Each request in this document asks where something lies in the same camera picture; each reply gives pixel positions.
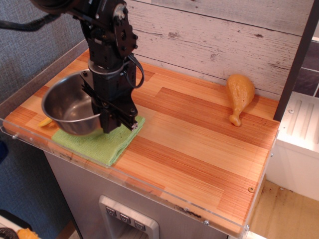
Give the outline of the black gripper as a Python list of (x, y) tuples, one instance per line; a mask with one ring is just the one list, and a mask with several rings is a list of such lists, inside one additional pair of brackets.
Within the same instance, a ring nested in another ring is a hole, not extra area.
[(92, 73), (93, 86), (84, 83), (82, 89), (91, 97), (93, 114), (100, 117), (103, 132), (110, 133), (121, 125), (137, 129), (138, 110), (132, 100), (136, 65), (125, 63), (115, 71), (94, 63), (89, 63), (88, 67)]

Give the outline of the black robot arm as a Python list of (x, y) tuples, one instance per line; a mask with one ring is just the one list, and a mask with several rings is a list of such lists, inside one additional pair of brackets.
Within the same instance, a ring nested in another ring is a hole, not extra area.
[(89, 47), (88, 71), (82, 71), (82, 90), (91, 98), (93, 115), (104, 133), (124, 125), (137, 128), (138, 110), (132, 92), (142, 86), (134, 57), (138, 36), (129, 24), (123, 0), (34, 0), (32, 4), (51, 15), (67, 13), (80, 21)]

